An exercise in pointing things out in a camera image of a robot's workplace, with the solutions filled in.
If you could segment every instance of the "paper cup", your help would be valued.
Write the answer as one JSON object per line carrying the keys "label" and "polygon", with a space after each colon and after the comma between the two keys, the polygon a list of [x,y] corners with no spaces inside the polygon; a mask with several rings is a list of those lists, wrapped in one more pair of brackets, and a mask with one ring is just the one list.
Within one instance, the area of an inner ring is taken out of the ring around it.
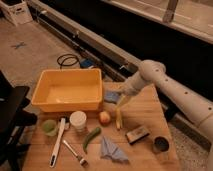
{"label": "paper cup", "polygon": [[87,116],[82,111],[73,112],[70,115],[70,123],[77,132],[83,132],[86,128]]}
{"label": "paper cup", "polygon": [[42,123],[41,127],[47,136],[53,137],[58,133],[58,124],[55,120],[48,119]]}

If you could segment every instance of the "gray floor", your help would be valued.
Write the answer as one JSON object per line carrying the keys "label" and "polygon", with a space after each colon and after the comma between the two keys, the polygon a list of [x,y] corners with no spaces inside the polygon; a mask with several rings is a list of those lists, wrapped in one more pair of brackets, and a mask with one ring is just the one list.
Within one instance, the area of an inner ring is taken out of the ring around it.
{"label": "gray floor", "polygon": [[[18,49],[12,47],[20,42],[24,42],[25,46]],[[0,18],[0,69],[14,86],[23,84],[30,86],[29,98],[42,70],[59,68],[56,59],[64,53],[75,52],[39,24],[31,22],[14,27]],[[28,107],[28,110],[38,113],[38,110],[32,106]],[[173,125],[169,123],[169,128],[182,170],[204,170],[208,152]],[[29,139],[30,135],[27,134],[23,141]],[[0,170],[8,171],[8,164],[5,163]]]}

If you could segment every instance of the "green vegetable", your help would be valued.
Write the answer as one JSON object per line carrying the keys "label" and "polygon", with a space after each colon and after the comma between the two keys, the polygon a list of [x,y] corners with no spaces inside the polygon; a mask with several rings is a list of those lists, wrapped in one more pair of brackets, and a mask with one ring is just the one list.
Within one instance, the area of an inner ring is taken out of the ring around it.
{"label": "green vegetable", "polygon": [[101,128],[96,127],[85,137],[84,142],[83,142],[83,150],[86,154],[87,154],[87,146],[88,146],[89,142],[92,139],[94,139],[97,135],[99,135],[100,133],[101,133]]}

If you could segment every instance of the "black cable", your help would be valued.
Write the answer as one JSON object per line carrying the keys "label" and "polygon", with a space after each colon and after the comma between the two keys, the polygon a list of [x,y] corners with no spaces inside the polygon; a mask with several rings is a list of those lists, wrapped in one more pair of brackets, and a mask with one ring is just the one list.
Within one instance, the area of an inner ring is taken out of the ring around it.
{"label": "black cable", "polygon": [[[65,62],[69,59],[75,59],[75,61],[71,64],[65,64]],[[77,63],[79,63],[79,65],[80,65],[80,60],[77,55],[68,53],[68,54],[59,56],[57,59],[57,63],[60,65],[60,69],[62,69],[62,67],[64,67],[64,66],[73,66]]]}

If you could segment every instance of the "small box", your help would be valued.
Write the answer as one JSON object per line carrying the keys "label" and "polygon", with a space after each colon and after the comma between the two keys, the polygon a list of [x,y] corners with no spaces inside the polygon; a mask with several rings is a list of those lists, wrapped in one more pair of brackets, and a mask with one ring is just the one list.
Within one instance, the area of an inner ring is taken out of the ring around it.
{"label": "small box", "polygon": [[0,0],[0,7],[5,18],[13,23],[15,26],[33,20],[27,7],[27,3],[24,1],[10,6]]}
{"label": "small box", "polygon": [[100,69],[45,70],[32,97],[44,112],[94,111],[102,101]]}
{"label": "small box", "polygon": [[137,128],[129,131],[126,133],[126,138],[127,141],[129,142],[130,145],[133,145],[135,142],[138,140],[145,138],[149,135],[149,130],[147,129],[146,126],[141,125],[138,126]]}

